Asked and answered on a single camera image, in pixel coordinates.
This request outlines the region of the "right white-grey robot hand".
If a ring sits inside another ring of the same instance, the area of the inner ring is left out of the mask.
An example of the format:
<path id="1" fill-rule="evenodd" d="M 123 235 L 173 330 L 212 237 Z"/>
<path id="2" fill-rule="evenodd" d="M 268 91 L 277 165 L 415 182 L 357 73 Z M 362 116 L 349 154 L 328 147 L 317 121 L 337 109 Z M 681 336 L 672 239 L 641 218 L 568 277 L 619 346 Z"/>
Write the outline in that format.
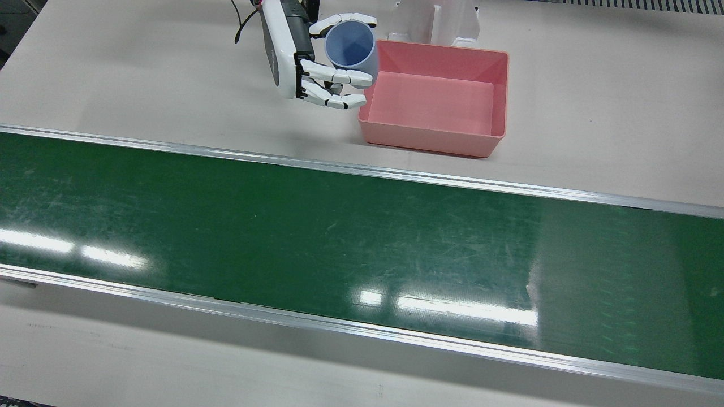
<path id="1" fill-rule="evenodd" d="M 331 109 L 355 109 L 362 94 L 344 86 L 372 87 L 377 78 L 375 16 L 358 12 L 319 16 L 318 1 L 253 1 L 261 16 L 274 85 L 285 99 Z"/>

